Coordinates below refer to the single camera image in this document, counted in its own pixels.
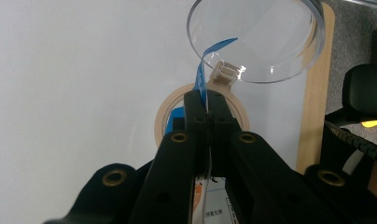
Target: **black cable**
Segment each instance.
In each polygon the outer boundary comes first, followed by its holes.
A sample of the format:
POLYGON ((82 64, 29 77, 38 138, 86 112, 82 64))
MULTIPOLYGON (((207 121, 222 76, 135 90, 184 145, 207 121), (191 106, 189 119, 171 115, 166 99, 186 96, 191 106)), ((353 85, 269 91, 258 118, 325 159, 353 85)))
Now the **black cable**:
POLYGON ((342 139, 345 143, 362 151, 365 155, 377 162, 377 145, 360 136, 349 133, 326 120, 325 125, 335 136, 342 139))

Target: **gray surface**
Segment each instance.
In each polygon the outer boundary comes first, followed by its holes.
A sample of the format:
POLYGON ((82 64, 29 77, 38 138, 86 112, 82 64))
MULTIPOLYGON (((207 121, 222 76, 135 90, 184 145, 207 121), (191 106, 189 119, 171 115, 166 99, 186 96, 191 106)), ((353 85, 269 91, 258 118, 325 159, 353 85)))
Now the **gray surface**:
MULTIPOLYGON (((326 113, 342 107, 342 83, 352 67, 370 62, 371 32, 377 28, 377 9, 343 0, 325 0, 336 16, 326 113)), ((377 144, 377 127, 348 125, 352 133, 377 144)))

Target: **white backdrop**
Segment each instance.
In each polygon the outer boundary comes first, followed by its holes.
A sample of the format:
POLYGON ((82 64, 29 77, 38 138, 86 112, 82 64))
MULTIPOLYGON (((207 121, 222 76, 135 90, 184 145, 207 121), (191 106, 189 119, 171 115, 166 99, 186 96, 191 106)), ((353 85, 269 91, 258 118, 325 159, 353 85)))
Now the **white backdrop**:
MULTIPOLYGON (((0 224, 63 217, 96 170, 154 157, 158 108, 200 61, 193 2, 0 0, 0 224)), ((292 167, 305 77, 233 87, 292 167)))

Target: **wooden board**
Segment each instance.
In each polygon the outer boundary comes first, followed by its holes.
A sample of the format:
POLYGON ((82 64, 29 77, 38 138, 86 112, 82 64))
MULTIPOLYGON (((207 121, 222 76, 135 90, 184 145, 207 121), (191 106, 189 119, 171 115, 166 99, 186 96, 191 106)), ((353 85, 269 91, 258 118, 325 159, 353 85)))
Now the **wooden board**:
POLYGON ((296 170, 303 174, 305 169, 319 162, 322 146, 323 123, 328 95, 328 75, 334 33, 334 12, 323 4, 326 39, 318 61, 308 70, 304 105, 302 111, 300 142, 296 170))

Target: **masking tape roll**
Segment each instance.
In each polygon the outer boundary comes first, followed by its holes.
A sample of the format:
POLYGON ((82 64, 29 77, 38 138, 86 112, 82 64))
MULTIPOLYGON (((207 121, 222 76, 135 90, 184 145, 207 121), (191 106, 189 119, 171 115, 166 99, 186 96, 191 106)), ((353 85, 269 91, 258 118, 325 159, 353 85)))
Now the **masking tape roll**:
MULTIPOLYGON (((188 84, 183 86, 176 91, 172 92, 161 104, 159 111, 156 116, 154 124, 154 137, 156 139, 157 147, 160 146, 162 137, 164 136, 166 124, 168 118, 171 115, 172 110, 176 107, 179 102, 183 101, 184 94, 188 91, 192 91, 194 84, 188 84)), ((212 82, 207 83, 208 90, 218 91, 223 94, 227 105, 230 108, 232 115, 237 119, 241 129, 243 131, 250 131, 249 118, 244 110, 244 106, 241 102, 230 92, 230 88, 227 86, 214 85, 212 82)))

